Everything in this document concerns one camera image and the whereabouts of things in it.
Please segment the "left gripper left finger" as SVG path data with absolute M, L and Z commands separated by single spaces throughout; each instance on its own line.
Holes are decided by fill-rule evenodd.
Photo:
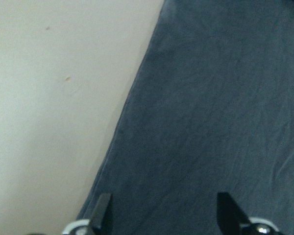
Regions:
M 99 196 L 90 220 L 90 227 L 92 230 L 112 229 L 112 194 L 103 193 Z

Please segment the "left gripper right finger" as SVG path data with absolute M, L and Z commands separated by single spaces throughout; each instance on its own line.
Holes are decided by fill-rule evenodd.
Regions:
M 228 192 L 218 192 L 217 224 L 223 235 L 244 235 L 251 222 Z

